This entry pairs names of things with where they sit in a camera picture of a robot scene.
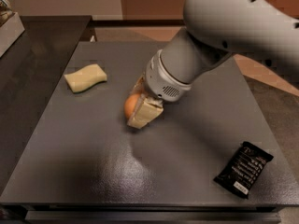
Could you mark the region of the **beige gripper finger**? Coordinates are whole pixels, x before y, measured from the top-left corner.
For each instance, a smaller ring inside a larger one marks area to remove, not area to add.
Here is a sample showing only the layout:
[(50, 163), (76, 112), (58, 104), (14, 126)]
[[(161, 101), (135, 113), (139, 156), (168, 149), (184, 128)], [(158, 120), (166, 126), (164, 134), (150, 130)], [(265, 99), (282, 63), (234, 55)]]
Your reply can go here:
[(136, 93), (144, 93), (145, 92), (145, 79), (143, 76), (141, 76), (136, 84), (133, 86), (133, 89), (131, 90), (131, 94), (136, 94)]
[(127, 119), (127, 125), (137, 129), (143, 128), (164, 111), (162, 100), (140, 94), (133, 114)]

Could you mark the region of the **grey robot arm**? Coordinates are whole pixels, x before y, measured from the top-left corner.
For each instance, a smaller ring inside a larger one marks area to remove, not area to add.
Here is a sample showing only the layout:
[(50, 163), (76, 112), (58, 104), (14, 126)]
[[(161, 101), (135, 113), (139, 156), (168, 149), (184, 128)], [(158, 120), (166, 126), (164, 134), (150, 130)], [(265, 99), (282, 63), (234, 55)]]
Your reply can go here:
[(141, 129), (179, 100), (193, 82), (232, 55), (262, 63), (299, 84), (298, 20), (265, 0), (186, 0), (184, 26), (148, 62), (131, 94), (127, 124)]

